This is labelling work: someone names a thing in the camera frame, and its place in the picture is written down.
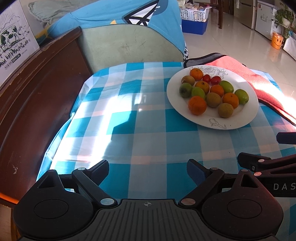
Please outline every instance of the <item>orange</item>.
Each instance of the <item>orange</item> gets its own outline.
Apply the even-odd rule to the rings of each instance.
[[[188,108],[194,115],[201,115],[207,109],[207,103],[200,96],[193,96],[188,102]]]
[[[195,87],[199,87],[201,88],[205,94],[209,93],[210,91],[210,86],[207,82],[204,82],[204,81],[198,81],[196,84],[195,84]]]
[[[220,97],[222,98],[224,95],[224,89],[222,86],[220,85],[213,85],[210,89],[210,92],[216,93],[218,95],[220,95]]]
[[[197,81],[203,78],[203,72],[197,68],[190,70],[190,75]]]
[[[226,93],[222,98],[222,102],[231,104],[233,109],[239,106],[239,98],[233,93]]]

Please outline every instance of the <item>pillow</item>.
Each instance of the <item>pillow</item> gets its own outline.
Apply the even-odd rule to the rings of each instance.
[[[48,26],[67,13],[98,0],[39,0],[28,4],[29,12]]]

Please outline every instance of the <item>cardboard box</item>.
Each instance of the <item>cardboard box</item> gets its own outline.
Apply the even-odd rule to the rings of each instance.
[[[6,79],[30,56],[39,45],[25,18],[19,0],[0,14],[0,88]]]

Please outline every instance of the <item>blue storage box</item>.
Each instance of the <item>blue storage box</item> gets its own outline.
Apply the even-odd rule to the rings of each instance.
[[[207,29],[207,21],[190,21],[182,19],[182,32],[203,35]]]

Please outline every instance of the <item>paper airplane print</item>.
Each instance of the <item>paper airplane print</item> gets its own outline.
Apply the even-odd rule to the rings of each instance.
[[[159,0],[150,2],[132,11],[131,13],[125,15],[123,19],[128,24],[137,24],[137,25],[147,26],[157,7],[158,2]]]

